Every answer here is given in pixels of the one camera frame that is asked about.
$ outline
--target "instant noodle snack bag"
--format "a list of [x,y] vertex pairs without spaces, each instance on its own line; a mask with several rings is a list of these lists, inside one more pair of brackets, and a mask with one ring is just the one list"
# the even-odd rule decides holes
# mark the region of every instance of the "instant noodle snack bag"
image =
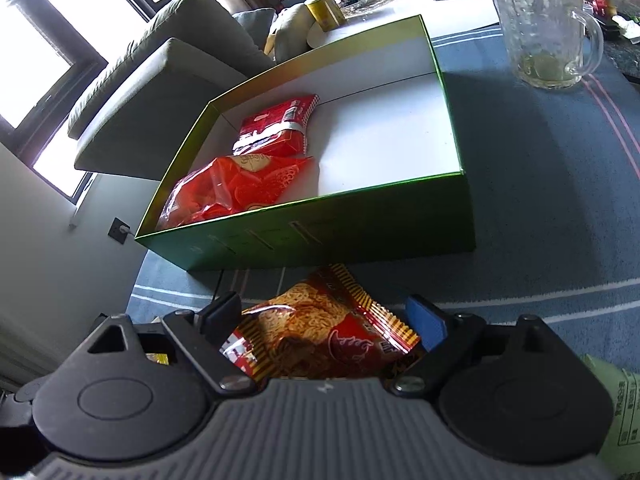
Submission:
[[242,314],[221,351],[256,381],[378,376],[420,341],[343,265],[319,269]]
[[317,104],[315,94],[296,97],[247,117],[242,121],[233,154],[303,155],[306,124]]
[[219,156],[178,181],[160,214],[158,229],[273,205],[310,160]]

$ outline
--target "yellow cup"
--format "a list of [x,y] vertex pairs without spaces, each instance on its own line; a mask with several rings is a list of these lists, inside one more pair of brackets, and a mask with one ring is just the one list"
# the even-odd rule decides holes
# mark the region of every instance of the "yellow cup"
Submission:
[[325,32],[347,23],[347,19],[335,0],[307,0],[305,5]]

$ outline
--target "white wall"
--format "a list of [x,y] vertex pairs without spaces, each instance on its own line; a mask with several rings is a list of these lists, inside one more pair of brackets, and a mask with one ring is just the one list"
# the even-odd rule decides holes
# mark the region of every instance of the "white wall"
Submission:
[[146,249],[107,236],[117,216],[135,229],[157,182],[103,175],[76,209],[0,144],[0,338],[62,361],[100,312],[124,312]]

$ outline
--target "green box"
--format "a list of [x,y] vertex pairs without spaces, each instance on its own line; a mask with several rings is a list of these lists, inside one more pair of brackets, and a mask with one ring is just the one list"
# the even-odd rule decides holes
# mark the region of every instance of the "green box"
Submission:
[[[174,185],[228,155],[243,118],[318,94],[305,171],[285,203],[155,232]],[[475,247],[471,200],[433,47],[420,16],[366,30],[211,101],[185,139],[136,240],[187,269],[412,258]]]

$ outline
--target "blue rug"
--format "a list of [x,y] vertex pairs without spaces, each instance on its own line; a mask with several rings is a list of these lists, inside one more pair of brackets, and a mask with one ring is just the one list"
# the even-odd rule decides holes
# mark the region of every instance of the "blue rug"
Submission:
[[[351,271],[391,308],[416,292],[490,322],[539,314],[574,351],[640,369],[640,95],[608,59],[571,89],[532,88],[511,74],[497,26],[433,43],[478,247]],[[149,253],[127,313],[146,322],[228,290],[256,303],[309,270],[190,276]]]

